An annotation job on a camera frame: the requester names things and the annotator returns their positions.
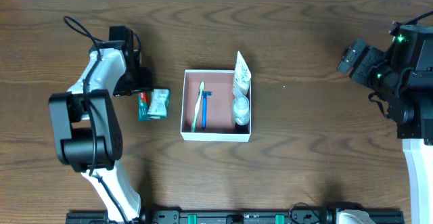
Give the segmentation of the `red and teal toothpaste tube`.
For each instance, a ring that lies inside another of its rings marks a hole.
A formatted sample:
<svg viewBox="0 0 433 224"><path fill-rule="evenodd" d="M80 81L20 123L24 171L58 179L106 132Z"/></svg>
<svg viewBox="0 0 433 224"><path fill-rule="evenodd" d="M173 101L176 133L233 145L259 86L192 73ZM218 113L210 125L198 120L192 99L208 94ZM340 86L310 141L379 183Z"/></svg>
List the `red and teal toothpaste tube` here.
<svg viewBox="0 0 433 224"><path fill-rule="evenodd" d="M147 96L146 93L139 93L138 95L138 119L139 121L147 121L150 120L150 117L147 114L148 112L148 104L147 104Z"/></svg>

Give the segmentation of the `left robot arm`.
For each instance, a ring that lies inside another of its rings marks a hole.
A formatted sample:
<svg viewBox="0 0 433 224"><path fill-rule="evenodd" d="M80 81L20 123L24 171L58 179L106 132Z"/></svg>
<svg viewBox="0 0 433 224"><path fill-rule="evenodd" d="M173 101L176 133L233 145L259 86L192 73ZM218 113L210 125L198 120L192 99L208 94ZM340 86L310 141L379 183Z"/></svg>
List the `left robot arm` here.
<svg viewBox="0 0 433 224"><path fill-rule="evenodd" d="M136 223L141 197L120 161L121 128L113 97L152 91L152 71L141 65L138 36L126 26L112 26L107 41L94 40L89 63L67 91L48 101L55 152L62 164L80 173L107 208L106 223Z"/></svg>

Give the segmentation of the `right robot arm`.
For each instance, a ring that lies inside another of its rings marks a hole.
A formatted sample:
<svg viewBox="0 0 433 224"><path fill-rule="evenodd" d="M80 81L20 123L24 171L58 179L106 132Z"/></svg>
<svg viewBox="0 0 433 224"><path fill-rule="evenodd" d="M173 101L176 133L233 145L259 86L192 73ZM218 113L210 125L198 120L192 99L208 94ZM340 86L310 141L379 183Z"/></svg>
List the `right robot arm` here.
<svg viewBox="0 0 433 224"><path fill-rule="evenodd" d="M372 90L369 100L396 123L409 172L411 220L432 222L432 27L394 22L382 51L361 39L349 45L337 71Z"/></svg>

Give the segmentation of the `green and white soap packet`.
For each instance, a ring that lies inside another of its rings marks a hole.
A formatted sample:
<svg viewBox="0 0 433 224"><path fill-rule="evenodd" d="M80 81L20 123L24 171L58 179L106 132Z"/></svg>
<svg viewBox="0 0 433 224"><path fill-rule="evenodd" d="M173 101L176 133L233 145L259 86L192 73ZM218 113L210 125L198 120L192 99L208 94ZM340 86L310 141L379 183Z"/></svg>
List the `green and white soap packet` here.
<svg viewBox="0 0 433 224"><path fill-rule="evenodd" d="M151 103L147 115L151 119L166 118L168 115L168 104L170 101L169 89L154 89L152 91Z"/></svg>

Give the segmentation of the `white floral lotion tube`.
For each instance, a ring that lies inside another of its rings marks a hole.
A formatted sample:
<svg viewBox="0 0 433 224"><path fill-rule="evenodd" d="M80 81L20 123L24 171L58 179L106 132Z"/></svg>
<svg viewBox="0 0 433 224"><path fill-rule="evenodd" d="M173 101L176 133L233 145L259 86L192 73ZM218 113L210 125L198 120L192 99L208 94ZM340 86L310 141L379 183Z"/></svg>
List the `white floral lotion tube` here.
<svg viewBox="0 0 433 224"><path fill-rule="evenodd" d="M238 51L233 75L233 94L236 95L236 91L239 90L243 95L247 95L250 89L251 78L251 71L241 52Z"/></svg>

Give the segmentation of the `green and white toothbrush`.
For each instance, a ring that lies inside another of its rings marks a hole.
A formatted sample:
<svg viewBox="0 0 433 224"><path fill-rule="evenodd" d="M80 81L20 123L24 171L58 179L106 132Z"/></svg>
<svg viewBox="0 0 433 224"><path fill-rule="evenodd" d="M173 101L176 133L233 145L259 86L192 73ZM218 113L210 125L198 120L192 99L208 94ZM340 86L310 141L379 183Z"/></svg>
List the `green and white toothbrush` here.
<svg viewBox="0 0 433 224"><path fill-rule="evenodd" d="M191 132L192 132L192 133L195 133L195 132L196 132L196 125L197 125L198 113L199 113L199 111L200 111L200 104L201 104L201 101L202 101L204 88L205 88L205 82L202 81L202 82L200 83L200 86L199 86L198 99L197 99L197 102L196 102L196 105L195 105L195 108L194 108L193 122L192 122L192 125L191 125Z"/></svg>

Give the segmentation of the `blue disposable razor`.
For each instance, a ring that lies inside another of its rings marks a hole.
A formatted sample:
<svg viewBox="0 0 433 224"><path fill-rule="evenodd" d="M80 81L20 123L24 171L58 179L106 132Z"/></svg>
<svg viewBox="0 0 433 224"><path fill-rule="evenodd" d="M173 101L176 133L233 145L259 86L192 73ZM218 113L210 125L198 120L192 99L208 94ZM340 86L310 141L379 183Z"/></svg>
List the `blue disposable razor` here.
<svg viewBox="0 0 433 224"><path fill-rule="evenodd" d="M207 123L207 97L211 96L212 92L211 91L204 91L202 93L202 106L203 106L203 110L202 110L202 128L205 129L206 128L206 123Z"/></svg>

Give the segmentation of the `clear pump soap bottle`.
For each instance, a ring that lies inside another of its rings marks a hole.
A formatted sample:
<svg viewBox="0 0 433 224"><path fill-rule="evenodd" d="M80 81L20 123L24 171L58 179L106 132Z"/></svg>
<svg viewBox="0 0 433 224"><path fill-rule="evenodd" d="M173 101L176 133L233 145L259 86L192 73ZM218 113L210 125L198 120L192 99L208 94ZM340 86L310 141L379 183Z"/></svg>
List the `clear pump soap bottle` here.
<svg viewBox="0 0 433 224"><path fill-rule="evenodd" d="M249 132L250 123L250 102L249 99L240 91L234 89L233 100L233 122L237 133L246 134Z"/></svg>

